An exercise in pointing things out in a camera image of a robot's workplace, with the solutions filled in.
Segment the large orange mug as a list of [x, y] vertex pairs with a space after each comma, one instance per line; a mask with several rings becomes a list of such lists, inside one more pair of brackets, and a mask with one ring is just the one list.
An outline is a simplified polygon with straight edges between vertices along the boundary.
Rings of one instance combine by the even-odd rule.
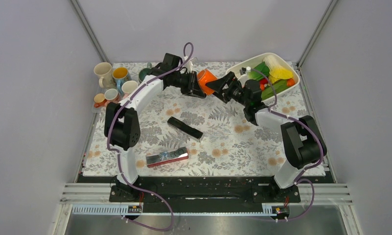
[[212, 74], [209, 70], [205, 69], [200, 71], [197, 74], [197, 81], [198, 84], [200, 86], [200, 88], [202, 89], [202, 91], [206, 94], [206, 95], [212, 95], [214, 93], [214, 90], [209, 88], [206, 84], [208, 82], [212, 82], [217, 80], [217, 77]]

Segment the green ceramic mug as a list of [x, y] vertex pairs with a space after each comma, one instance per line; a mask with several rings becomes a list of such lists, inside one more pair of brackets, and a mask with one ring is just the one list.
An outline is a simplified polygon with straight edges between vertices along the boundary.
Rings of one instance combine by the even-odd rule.
[[138, 73], [138, 80], [140, 83], [142, 83], [145, 79], [145, 77], [151, 72], [152, 69], [152, 64], [151, 63], [147, 63], [146, 67], [143, 68], [139, 73]]

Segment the light pink mug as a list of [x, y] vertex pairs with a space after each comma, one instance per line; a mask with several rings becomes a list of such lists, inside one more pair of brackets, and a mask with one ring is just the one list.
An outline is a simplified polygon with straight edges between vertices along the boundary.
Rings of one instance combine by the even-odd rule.
[[136, 88], [138, 87], [138, 83], [136, 81], [126, 81], [121, 86], [121, 91], [123, 93], [122, 99], [127, 98]]

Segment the salmon pink printed mug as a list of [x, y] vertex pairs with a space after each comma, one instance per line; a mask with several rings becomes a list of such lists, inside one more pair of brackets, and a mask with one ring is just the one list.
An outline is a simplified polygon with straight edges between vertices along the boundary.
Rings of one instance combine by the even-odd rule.
[[118, 103], [120, 95], [117, 89], [111, 88], [104, 93], [104, 98], [106, 99], [104, 106], [107, 107], [110, 103]]

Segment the cream ceramic mug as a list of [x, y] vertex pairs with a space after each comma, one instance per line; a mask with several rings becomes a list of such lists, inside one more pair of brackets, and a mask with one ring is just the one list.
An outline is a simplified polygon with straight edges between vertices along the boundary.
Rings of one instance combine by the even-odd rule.
[[98, 84], [100, 88], [111, 89], [115, 87], [113, 79], [113, 67], [108, 62], [101, 62], [93, 69], [94, 74], [98, 77]]

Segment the small orange cup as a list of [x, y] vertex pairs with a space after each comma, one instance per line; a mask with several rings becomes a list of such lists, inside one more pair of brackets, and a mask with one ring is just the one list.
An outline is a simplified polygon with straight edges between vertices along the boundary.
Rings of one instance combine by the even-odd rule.
[[105, 98], [105, 95], [103, 93], [99, 93], [94, 96], [93, 101], [94, 101], [93, 106], [95, 108], [98, 108], [104, 106], [105, 103], [107, 102], [107, 99]]

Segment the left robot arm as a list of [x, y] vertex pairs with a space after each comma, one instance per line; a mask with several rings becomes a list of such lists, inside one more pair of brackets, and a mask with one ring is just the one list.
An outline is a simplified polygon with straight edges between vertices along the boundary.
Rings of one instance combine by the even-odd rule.
[[105, 114], [104, 134], [107, 148], [117, 159], [117, 183], [128, 201], [138, 199], [141, 192], [152, 193], [135, 185], [138, 171], [132, 148], [140, 138], [139, 115], [150, 101], [167, 87], [179, 88], [183, 95], [205, 98], [198, 84], [197, 73], [186, 68], [189, 58], [165, 54], [162, 62], [145, 72], [138, 87], [120, 103], [111, 103]]

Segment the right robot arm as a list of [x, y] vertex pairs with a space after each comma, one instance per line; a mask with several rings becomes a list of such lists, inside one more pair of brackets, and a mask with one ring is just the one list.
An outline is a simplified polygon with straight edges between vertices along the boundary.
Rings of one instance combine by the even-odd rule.
[[229, 72], [205, 86], [224, 103], [235, 100], [244, 105], [250, 123], [273, 129], [282, 136], [286, 161], [270, 182], [269, 195], [280, 202], [288, 196], [288, 188], [300, 182], [305, 171], [317, 167], [327, 154], [327, 148], [313, 117], [294, 118], [273, 111], [262, 102], [260, 82], [249, 79], [244, 84]]

